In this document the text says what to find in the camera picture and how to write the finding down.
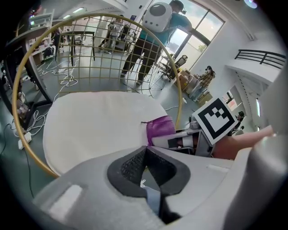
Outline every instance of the desk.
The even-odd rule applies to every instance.
[[[23,59],[24,54],[26,54],[30,48],[29,40],[41,36],[46,30],[47,27],[37,27],[28,30],[12,39],[5,46],[2,57],[4,60],[6,77],[11,88],[13,87],[16,76],[16,67]],[[25,64],[25,68],[27,70],[27,74],[35,81],[35,84],[38,86],[39,93],[36,95],[36,97],[32,102],[28,102],[30,111],[27,114],[26,119],[25,120],[20,119],[20,124],[24,129],[28,127],[29,121],[38,106],[52,104],[52,100],[46,92],[45,85],[40,76],[38,75],[38,70],[32,55],[29,56],[29,59]],[[0,81],[0,94],[1,97],[3,98],[3,101],[7,109],[12,114],[12,105],[7,97],[6,91],[1,81]],[[45,100],[39,102],[38,100],[41,97],[41,94],[44,96]]]
[[[75,35],[85,35],[85,34],[92,34],[94,37],[95,32],[92,32],[92,31],[69,31],[69,32],[65,32],[65,33],[60,34],[62,36],[72,36],[72,38],[71,38],[71,64],[72,64],[72,66],[74,65],[73,53],[76,53],[76,51],[75,51],[75,46],[76,46]],[[58,38],[55,38],[55,43],[59,44],[60,35],[58,36]],[[92,39],[92,40],[93,40],[93,42],[92,42],[93,59],[95,61],[94,39]],[[55,52],[55,60],[56,60],[59,45],[55,45],[55,47],[56,47],[56,52]]]

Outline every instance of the ceiling light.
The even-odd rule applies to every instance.
[[[257,8],[257,3],[254,2],[254,0],[244,0],[247,6],[255,9]]]
[[[259,104],[258,99],[256,99],[256,104],[257,104],[257,114],[258,114],[258,116],[261,116],[261,112],[260,112],[260,104]]]
[[[83,10],[83,9],[84,9],[84,8],[80,7],[79,9],[74,10],[73,13],[77,13],[78,11]]]

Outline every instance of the black metal railing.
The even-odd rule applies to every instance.
[[[282,69],[286,61],[286,56],[279,53],[262,50],[240,49],[235,59],[251,60],[259,62],[260,65],[266,64],[269,66],[274,66],[278,69]]]

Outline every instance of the gold metal hoop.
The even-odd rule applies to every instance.
[[[34,151],[31,149],[31,147],[29,146],[29,144],[27,143],[26,139],[24,138],[24,134],[20,125],[20,121],[19,121],[19,117],[18,117],[18,113],[17,113],[17,92],[18,92],[18,87],[19,87],[19,81],[20,81],[20,77],[21,77],[21,73],[23,71],[23,68],[29,58],[29,56],[33,53],[34,49],[38,46],[38,44],[47,36],[49,35],[51,32],[55,31],[58,27],[67,25],[77,19],[80,18],[90,18],[90,17],[101,17],[101,16],[106,16],[106,17],[112,17],[112,18],[120,18],[123,19],[129,23],[132,23],[138,27],[140,27],[142,30],[145,30],[149,36],[151,36],[155,41],[158,42],[158,44],[160,44],[160,47],[164,50],[165,54],[167,55],[167,58],[169,59],[169,62],[171,63],[171,67],[174,71],[174,74],[176,76],[176,81],[177,81],[177,87],[178,87],[178,103],[179,103],[179,107],[178,107],[178,113],[177,113],[177,119],[176,119],[176,128],[178,128],[179,125],[179,120],[180,120],[180,115],[181,115],[181,110],[182,110],[182,91],[181,91],[181,86],[180,86],[180,80],[178,77],[178,73],[177,73],[177,69],[175,66],[175,63],[173,61],[173,59],[171,58],[170,54],[168,53],[168,51],[166,50],[165,46],[161,43],[161,41],[149,30],[147,30],[145,27],[143,27],[142,25],[140,25],[137,22],[134,22],[130,19],[127,19],[125,17],[119,16],[119,15],[114,15],[114,14],[109,14],[109,13],[87,13],[87,14],[82,14],[82,15],[78,15],[75,17],[72,17],[70,19],[67,19],[63,22],[58,23],[57,25],[51,27],[49,30],[47,30],[44,34],[42,34],[38,40],[30,47],[30,49],[28,50],[28,52],[25,54],[25,56],[23,57],[20,65],[19,65],[19,69],[17,71],[16,77],[15,77],[15,81],[14,81],[14,85],[13,85],[13,93],[12,93],[12,112],[13,112],[13,117],[14,117],[14,121],[15,121],[15,126],[16,126],[16,130],[19,134],[19,137],[23,143],[24,148],[28,151],[28,154],[35,160],[35,162],[38,164],[38,166],[43,169],[45,172],[47,172],[49,175],[54,176],[54,177],[58,177],[58,175],[56,173],[54,173],[45,163],[43,163],[40,158],[34,153]]]

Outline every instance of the purple mesh bag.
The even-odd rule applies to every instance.
[[[168,115],[156,118],[148,122],[142,121],[141,123],[147,124],[146,133],[148,139],[148,146],[153,145],[152,143],[153,137],[161,137],[176,133],[173,119]]]

